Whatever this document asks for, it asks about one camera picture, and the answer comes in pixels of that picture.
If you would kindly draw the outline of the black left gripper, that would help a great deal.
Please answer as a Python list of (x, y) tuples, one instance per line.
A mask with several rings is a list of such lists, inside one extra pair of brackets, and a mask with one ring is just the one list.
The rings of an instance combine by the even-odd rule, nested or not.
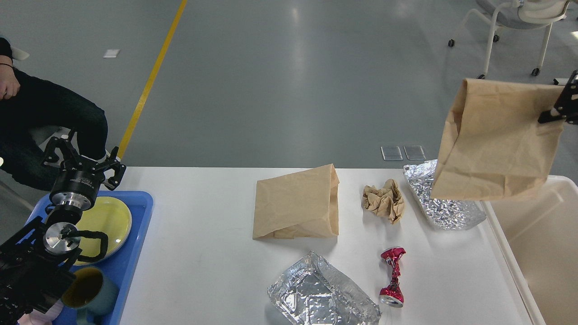
[(76, 132), (60, 137), (52, 136), (47, 142), (42, 167), (66, 169), (59, 172), (50, 191), (50, 201), (55, 206), (72, 205), (82, 211), (91, 209), (96, 202), (101, 184), (108, 190), (119, 187), (126, 165), (118, 156), (119, 146), (97, 160), (95, 172), (81, 171), (81, 156), (72, 144)]

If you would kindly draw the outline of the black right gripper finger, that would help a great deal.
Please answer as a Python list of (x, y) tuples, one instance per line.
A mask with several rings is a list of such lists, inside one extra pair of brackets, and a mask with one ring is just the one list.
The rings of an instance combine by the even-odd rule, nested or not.
[(578, 71), (574, 70), (566, 79), (562, 93), (558, 97), (554, 109), (557, 113), (578, 112)]
[(559, 114), (554, 111), (543, 111), (541, 112), (537, 122), (540, 124), (544, 123), (551, 123), (557, 120), (564, 120), (568, 124), (577, 125), (578, 123), (578, 114), (577, 113), (568, 113), (568, 114)]

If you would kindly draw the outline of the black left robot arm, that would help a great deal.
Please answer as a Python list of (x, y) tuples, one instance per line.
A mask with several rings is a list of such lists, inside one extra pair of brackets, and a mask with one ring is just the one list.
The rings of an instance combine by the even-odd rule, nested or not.
[(96, 263), (107, 255), (109, 237), (102, 231), (79, 230), (84, 211), (96, 202), (99, 188), (114, 190), (126, 166), (114, 147), (99, 162), (81, 156), (67, 137), (51, 137), (42, 165), (60, 169), (50, 191), (52, 210), (33, 218), (1, 245), (1, 311), (3, 325), (16, 325), (33, 310), (45, 313), (75, 280), (76, 261)]

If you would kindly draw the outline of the person's left hand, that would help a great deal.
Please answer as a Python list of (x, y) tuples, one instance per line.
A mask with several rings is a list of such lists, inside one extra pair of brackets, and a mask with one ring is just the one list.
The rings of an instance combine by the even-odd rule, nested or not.
[(20, 83), (17, 80), (11, 65), (0, 64), (0, 100), (8, 100), (17, 95)]

